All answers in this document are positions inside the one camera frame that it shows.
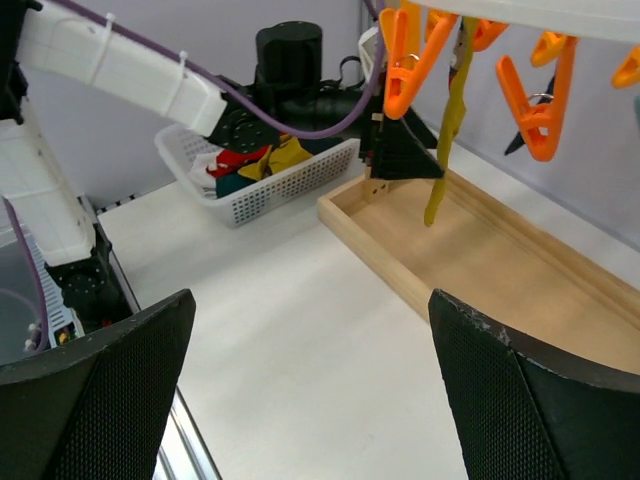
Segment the wooden box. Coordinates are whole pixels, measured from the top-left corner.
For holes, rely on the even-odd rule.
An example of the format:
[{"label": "wooden box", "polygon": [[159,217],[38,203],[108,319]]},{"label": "wooden box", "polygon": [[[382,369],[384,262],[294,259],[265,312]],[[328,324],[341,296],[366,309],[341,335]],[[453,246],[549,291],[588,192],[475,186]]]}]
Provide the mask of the wooden box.
[{"label": "wooden box", "polygon": [[321,220],[428,320],[443,289],[566,351],[640,374],[640,292],[454,172],[426,228],[426,180],[356,179],[319,200]]}]

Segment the laundry basket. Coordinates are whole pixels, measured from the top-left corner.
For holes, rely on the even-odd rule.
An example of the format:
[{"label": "laundry basket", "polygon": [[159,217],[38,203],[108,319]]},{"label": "laundry basket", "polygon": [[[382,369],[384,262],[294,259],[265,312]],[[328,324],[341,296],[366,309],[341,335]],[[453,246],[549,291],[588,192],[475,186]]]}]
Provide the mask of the laundry basket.
[{"label": "laundry basket", "polygon": [[315,155],[299,165],[272,175],[223,198],[189,178],[191,165],[200,153],[219,150],[199,135],[172,125],[155,138],[160,156],[180,184],[199,203],[211,208],[228,227],[238,227],[294,198],[342,175],[358,158],[360,141],[351,139]]}]

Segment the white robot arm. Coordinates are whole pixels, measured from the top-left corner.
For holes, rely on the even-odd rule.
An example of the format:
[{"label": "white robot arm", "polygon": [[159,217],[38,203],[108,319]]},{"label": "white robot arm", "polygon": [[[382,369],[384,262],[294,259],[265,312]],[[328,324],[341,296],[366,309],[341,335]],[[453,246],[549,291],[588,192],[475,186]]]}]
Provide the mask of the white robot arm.
[{"label": "white robot arm", "polygon": [[[50,1],[28,10],[16,52],[24,66],[55,72],[128,100],[208,136],[226,102],[211,82]],[[95,232],[43,137],[25,96],[22,122],[0,121],[0,194],[20,214],[49,266],[89,258]]]}]

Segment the table surface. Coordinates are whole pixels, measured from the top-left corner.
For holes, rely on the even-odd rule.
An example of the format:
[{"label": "table surface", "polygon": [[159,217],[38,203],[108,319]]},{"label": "table surface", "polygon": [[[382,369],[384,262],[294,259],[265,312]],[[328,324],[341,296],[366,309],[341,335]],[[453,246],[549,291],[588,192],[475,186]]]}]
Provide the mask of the table surface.
[{"label": "table surface", "polygon": [[[640,285],[637,252],[460,147],[452,165]],[[236,230],[177,184],[100,218],[143,307],[195,296],[180,389],[225,479],[466,478],[428,324],[317,218],[346,179]]]}]

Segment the white zip tie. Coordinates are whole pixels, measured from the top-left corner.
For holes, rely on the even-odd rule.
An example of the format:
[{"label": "white zip tie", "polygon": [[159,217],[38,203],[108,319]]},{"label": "white zip tie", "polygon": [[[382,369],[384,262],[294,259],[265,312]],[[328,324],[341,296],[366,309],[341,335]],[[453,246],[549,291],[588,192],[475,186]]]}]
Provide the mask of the white zip tie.
[{"label": "white zip tie", "polygon": [[164,109],[161,112],[163,117],[167,116],[167,114],[169,113],[169,110],[171,110],[171,107],[173,106],[173,103],[176,101],[176,97],[178,96],[178,92],[180,91],[180,87],[182,86],[182,82],[184,81],[185,71],[187,70],[186,63],[187,63],[188,57],[189,57],[189,54],[184,50],[180,52],[180,65],[178,66],[178,78],[176,79],[176,83],[173,86],[173,91],[169,95],[167,104],[165,105]]},{"label": "white zip tie", "polygon": [[104,60],[104,56],[107,53],[109,40],[111,40],[113,23],[116,21],[116,16],[113,13],[107,13],[105,18],[107,19],[107,24],[104,27],[104,33],[102,35],[102,43],[98,48],[98,54],[96,55],[96,59],[93,61],[91,70],[89,70],[89,76],[87,78],[88,85],[93,85],[93,82],[95,82],[96,80],[96,76],[98,75],[98,71],[100,70],[102,61]]}]

